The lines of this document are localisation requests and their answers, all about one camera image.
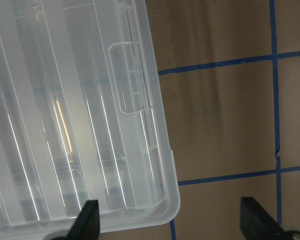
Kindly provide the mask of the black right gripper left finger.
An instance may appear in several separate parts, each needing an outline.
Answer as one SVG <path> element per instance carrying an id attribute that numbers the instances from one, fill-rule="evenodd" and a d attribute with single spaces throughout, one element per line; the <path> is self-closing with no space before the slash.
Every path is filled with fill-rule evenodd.
<path id="1" fill-rule="evenodd" d="M 98 240 L 101 232 L 98 200 L 87 200 L 66 236 L 57 240 Z"/>

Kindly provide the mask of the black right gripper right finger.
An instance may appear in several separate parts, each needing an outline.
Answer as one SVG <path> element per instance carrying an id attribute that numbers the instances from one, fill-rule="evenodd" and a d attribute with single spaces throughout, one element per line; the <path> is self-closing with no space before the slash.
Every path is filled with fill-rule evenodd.
<path id="1" fill-rule="evenodd" d="M 284 230 L 253 197 L 240 199 L 240 230 L 246 240 L 300 240 L 300 231 Z"/>

